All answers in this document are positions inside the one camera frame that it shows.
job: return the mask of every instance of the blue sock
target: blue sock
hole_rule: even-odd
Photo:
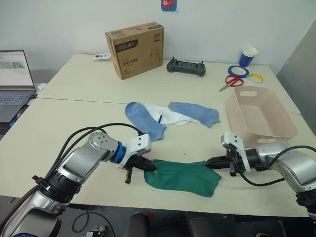
[[[139,130],[150,136],[152,142],[162,139],[166,126],[155,121],[142,104],[129,103],[125,108],[125,114]]]
[[[174,112],[196,119],[207,127],[211,127],[213,123],[221,122],[217,110],[209,109],[201,105],[170,102],[168,108]]]

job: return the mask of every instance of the white table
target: white table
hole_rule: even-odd
[[[167,61],[161,67],[120,80],[111,61],[95,62],[93,55],[74,55],[56,74],[39,98],[83,100],[112,103],[152,102],[168,106],[170,101],[196,103],[223,109],[233,88],[218,90],[225,85],[230,64],[205,63],[203,77],[169,73]],[[290,114],[300,111],[277,80],[269,66],[251,65],[250,73],[260,74],[263,83],[245,80],[245,85],[263,86],[273,90]]]
[[[35,185],[33,175],[44,176],[67,137],[82,127],[110,122],[130,123],[125,104],[37,99],[0,141],[0,195],[21,197]],[[168,125],[163,140],[152,143],[145,157],[178,162],[206,160],[222,156],[221,135],[230,129],[226,111],[220,109],[221,123],[210,129],[198,124]],[[291,145],[315,146],[312,134],[300,115],[290,115],[298,135]],[[137,136],[126,127],[112,127],[108,134],[126,143]],[[315,160],[315,154],[309,153]],[[132,183],[125,184],[125,171],[111,163],[101,163],[73,203],[159,208],[172,210],[233,213],[245,215],[306,217],[306,209],[295,201],[295,193],[281,182],[268,187],[254,187],[238,175],[230,177],[227,169],[211,198],[188,192],[158,190],[147,185],[143,172],[134,169]],[[254,182],[279,178],[275,171],[252,172]]]

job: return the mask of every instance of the black remote controller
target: black remote controller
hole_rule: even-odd
[[[203,61],[201,63],[189,63],[189,62],[182,62],[178,61],[177,59],[172,59],[167,64],[168,72],[181,72],[181,73],[191,73],[196,74],[200,77],[204,76],[206,69]]]

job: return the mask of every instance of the blue ring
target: blue ring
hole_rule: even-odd
[[[233,73],[233,71],[232,71],[233,68],[242,68],[242,69],[244,69],[244,70],[246,71],[246,73],[245,73],[244,75],[235,74],[235,73]],[[249,71],[248,71],[247,68],[244,68],[244,67],[242,67],[242,66],[237,66],[237,65],[230,66],[230,67],[228,68],[228,73],[229,73],[230,75],[233,75],[233,76],[236,76],[236,77],[239,77],[239,78],[245,78],[245,77],[247,77],[247,76],[249,75]]]
[[[119,145],[118,153],[117,153],[117,156],[115,157],[113,163],[117,163],[119,161],[119,159],[124,155],[122,142],[118,142],[118,145]]]

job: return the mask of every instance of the green sock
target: green sock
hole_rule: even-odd
[[[205,162],[178,163],[154,160],[156,171],[144,172],[150,186],[164,190],[187,191],[204,197],[211,197],[221,176],[205,166]]]

